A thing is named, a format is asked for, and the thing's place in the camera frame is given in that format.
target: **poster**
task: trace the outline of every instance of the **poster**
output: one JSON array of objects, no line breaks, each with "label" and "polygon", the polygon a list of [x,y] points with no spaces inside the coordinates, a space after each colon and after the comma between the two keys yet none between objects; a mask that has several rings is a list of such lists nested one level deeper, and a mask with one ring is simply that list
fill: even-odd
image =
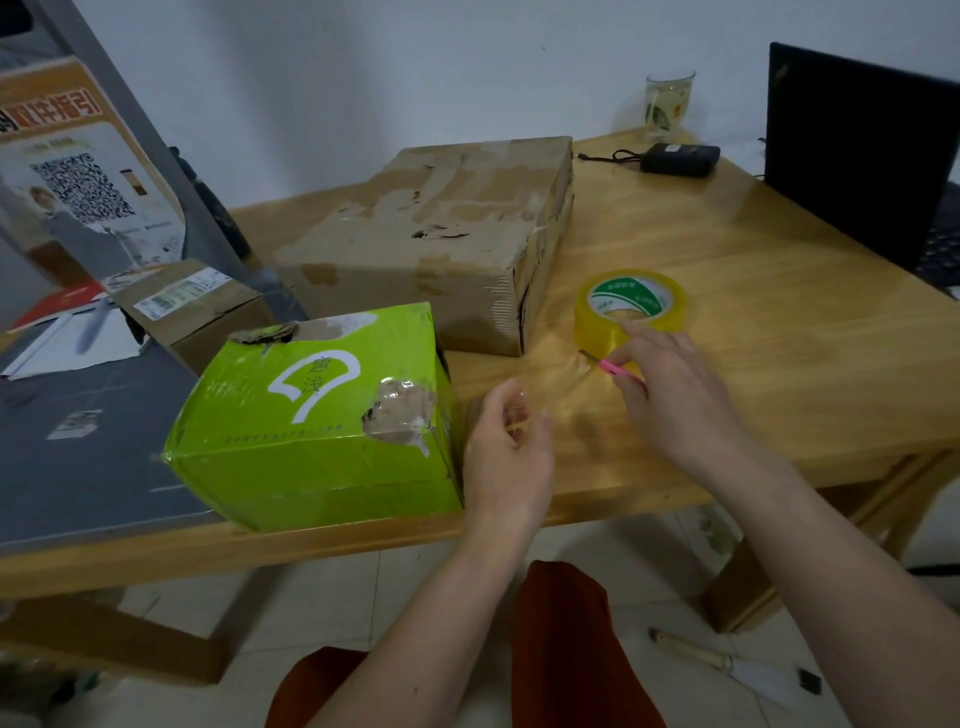
[{"label": "poster", "polygon": [[84,267],[63,231],[130,268],[179,260],[186,234],[177,196],[76,58],[0,74],[0,212],[14,238],[39,224]]}]

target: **brown pants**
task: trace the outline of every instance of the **brown pants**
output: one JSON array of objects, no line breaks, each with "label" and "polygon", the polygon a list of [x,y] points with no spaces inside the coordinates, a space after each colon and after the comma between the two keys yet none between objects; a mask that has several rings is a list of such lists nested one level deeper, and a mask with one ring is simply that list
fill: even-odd
[{"label": "brown pants", "polygon": [[[514,726],[665,728],[613,633],[607,592],[570,564],[535,561],[511,614]],[[366,652],[324,647],[280,683],[266,728],[303,728]]]}]

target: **packing tape on box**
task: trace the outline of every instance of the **packing tape on box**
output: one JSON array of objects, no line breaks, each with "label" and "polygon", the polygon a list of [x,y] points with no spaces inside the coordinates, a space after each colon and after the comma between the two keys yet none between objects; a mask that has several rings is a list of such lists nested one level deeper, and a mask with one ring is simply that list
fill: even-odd
[{"label": "packing tape on box", "polygon": [[660,331],[686,324],[686,292],[673,279],[654,271],[623,268],[586,280],[577,291],[573,336],[578,349],[599,359],[627,340],[623,321],[642,321]]}]

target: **green and white tape label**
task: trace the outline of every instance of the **green and white tape label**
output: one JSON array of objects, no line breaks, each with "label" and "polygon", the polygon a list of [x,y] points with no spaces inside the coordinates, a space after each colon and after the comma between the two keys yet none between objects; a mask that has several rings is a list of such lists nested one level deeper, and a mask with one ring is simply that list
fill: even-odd
[{"label": "green and white tape label", "polygon": [[654,318],[673,306],[673,294],[655,280],[623,276],[602,280],[588,296],[590,308],[601,316],[611,311],[636,311],[637,318]]}]

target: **wooden handle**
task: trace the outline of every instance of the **wooden handle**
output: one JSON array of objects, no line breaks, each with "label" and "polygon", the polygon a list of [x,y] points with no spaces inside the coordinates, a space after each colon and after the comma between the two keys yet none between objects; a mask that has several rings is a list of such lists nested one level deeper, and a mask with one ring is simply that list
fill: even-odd
[{"label": "wooden handle", "polygon": [[674,652],[684,655],[685,657],[689,657],[693,660],[697,660],[698,662],[710,665],[711,667],[714,667],[722,672],[727,672],[730,670],[730,658],[722,652],[715,652],[712,649],[706,649],[705,647],[700,647],[696,644],[685,642],[679,637],[668,635],[655,627],[650,628],[649,635],[650,639],[656,644],[659,644],[663,647],[668,647]]}]

